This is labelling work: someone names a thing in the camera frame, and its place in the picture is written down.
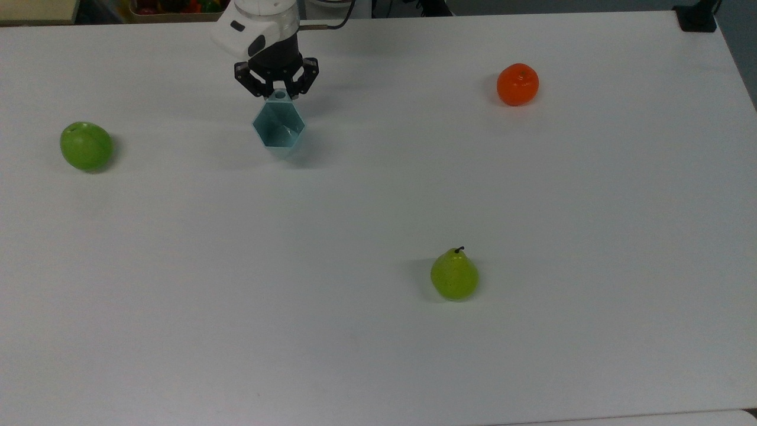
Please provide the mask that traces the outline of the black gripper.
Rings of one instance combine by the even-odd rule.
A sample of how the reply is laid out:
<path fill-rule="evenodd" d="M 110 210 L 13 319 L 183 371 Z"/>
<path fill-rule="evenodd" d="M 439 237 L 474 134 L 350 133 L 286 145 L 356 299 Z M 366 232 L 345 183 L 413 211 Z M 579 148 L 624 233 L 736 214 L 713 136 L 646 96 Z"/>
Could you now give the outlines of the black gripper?
<path fill-rule="evenodd" d="M 272 89 L 266 81 L 288 83 L 287 94 L 298 98 L 307 94 L 319 75 L 319 62 L 315 57 L 303 57 L 299 49 L 299 33 L 277 41 L 258 52 L 248 62 L 234 64 L 235 80 L 255 97 L 268 99 Z M 260 81 L 252 72 L 262 76 Z"/>

